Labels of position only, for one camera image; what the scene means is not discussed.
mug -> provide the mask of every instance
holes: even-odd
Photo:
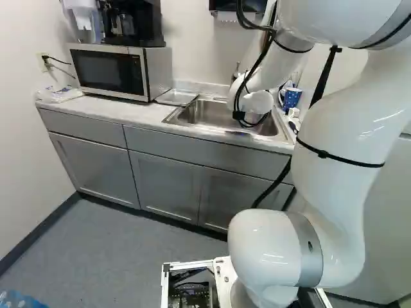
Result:
[[[301,94],[301,89],[287,88],[284,95],[283,111],[287,113],[288,109],[296,107],[298,101],[300,100]]]

sink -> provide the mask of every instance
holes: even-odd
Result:
[[[255,123],[261,116],[252,115],[252,117],[254,119],[249,119],[249,121]],[[276,112],[272,112],[272,115],[268,116],[261,125],[242,128],[237,120],[232,118],[232,112],[225,106],[225,101],[208,96],[199,96],[186,107],[174,110],[163,122],[188,126],[198,130],[258,136],[258,139],[289,141],[283,125],[277,117]]]

microwave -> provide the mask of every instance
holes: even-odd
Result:
[[[85,93],[149,102],[173,87],[171,48],[68,44]]]

floor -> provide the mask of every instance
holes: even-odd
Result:
[[[161,264],[227,243],[80,200],[0,278],[50,307],[160,307]]]

electrical outlet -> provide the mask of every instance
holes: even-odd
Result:
[[[48,71],[48,68],[44,65],[43,58],[41,56],[48,56],[48,53],[36,53],[37,61],[39,62],[40,70],[45,73]]]

